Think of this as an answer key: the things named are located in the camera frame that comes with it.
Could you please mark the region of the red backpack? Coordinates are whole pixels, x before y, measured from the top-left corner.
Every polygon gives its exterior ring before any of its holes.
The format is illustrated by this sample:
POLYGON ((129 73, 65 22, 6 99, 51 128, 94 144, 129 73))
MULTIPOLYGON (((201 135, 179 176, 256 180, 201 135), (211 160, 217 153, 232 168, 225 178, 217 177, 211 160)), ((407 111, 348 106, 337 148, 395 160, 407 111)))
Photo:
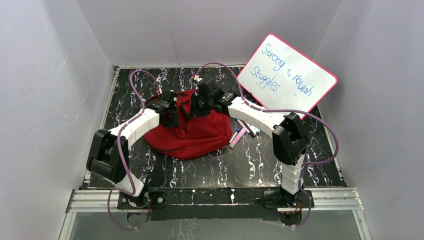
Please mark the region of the red backpack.
POLYGON ((212 110, 207 116, 188 118, 194 92, 177 93, 179 126, 161 124, 143 136, 153 150, 180 160, 191 160, 228 145, 233 131, 227 115, 212 110))

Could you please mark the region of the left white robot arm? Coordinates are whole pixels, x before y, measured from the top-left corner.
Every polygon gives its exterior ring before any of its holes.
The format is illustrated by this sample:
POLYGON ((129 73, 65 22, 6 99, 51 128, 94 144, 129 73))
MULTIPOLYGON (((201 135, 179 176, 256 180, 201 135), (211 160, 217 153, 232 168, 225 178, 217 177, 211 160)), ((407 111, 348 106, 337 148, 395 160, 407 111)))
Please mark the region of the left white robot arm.
POLYGON ((179 125, 178 94, 165 90, 142 105, 142 109, 124 123, 109 130, 94 133, 86 169, 112 183, 120 192, 130 196, 137 208, 149 203, 149 194, 143 191, 145 184, 129 169, 129 150, 146 133, 157 128, 179 125))

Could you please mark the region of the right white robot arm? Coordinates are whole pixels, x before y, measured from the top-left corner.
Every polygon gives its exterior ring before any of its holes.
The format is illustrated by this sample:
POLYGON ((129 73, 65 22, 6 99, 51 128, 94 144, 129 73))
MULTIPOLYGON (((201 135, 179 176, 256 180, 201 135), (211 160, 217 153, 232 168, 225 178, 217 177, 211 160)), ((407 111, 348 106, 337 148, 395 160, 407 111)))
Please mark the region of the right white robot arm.
POLYGON ((281 202, 295 207, 302 199, 303 162, 311 137, 302 127, 299 115, 268 112, 266 108, 242 99, 238 92, 225 92, 212 79, 192 77, 196 85, 191 97, 189 118, 205 117, 215 111, 252 124, 272 138, 273 153, 281 162, 281 202))

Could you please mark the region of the blue-capped white marker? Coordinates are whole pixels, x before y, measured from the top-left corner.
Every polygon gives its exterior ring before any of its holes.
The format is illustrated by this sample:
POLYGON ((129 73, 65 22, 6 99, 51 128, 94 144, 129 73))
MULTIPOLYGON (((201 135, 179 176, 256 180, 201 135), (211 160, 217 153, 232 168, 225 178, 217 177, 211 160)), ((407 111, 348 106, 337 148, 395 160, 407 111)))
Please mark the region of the blue-capped white marker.
POLYGON ((251 134, 251 130, 247 127, 247 125, 242 120, 238 118, 236 118, 235 120, 241 127, 243 127, 246 130, 248 134, 251 134))

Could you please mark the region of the pink highlighter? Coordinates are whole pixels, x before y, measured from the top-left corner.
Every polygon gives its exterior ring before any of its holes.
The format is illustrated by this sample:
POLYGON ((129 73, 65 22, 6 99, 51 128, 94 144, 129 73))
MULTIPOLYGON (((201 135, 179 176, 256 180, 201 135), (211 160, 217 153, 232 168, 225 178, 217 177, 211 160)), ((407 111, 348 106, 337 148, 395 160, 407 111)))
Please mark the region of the pink highlighter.
POLYGON ((230 139, 228 147, 233 149, 238 142, 243 138, 243 136, 247 133, 247 129, 244 127, 239 127, 234 136, 230 139))

